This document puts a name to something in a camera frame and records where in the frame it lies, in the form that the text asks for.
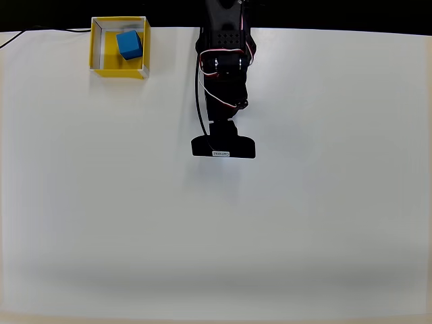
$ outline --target black background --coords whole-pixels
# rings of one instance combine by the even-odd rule
[[[153,27],[200,26],[203,0],[0,0],[0,31],[41,25],[90,28],[91,17],[146,16]],[[430,1],[249,0],[252,27],[361,30],[432,35]]]

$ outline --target white tabletop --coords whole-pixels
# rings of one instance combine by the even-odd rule
[[[192,156],[197,34],[153,28],[144,81],[90,75],[87,34],[27,32],[2,50],[2,309],[427,312],[426,38],[253,30],[236,116],[256,142],[247,160]]]

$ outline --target black robotic arm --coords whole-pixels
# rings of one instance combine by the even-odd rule
[[[196,105],[205,135],[192,140],[192,154],[253,159],[254,141],[238,136],[230,120],[248,106],[246,74],[257,50],[250,36],[247,7],[243,0],[205,0],[205,7],[206,22],[196,42],[195,75]],[[205,90],[210,134],[200,114],[198,83]]]

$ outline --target blue block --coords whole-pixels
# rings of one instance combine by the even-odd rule
[[[119,52],[124,59],[134,59],[142,56],[142,44],[138,33],[135,30],[117,34]]]

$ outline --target yellow box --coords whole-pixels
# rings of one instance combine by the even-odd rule
[[[142,42],[142,57],[125,60],[116,34],[135,30]],[[103,77],[144,79],[150,76],[151,27],[145,17],[93,17],[90,70]]]

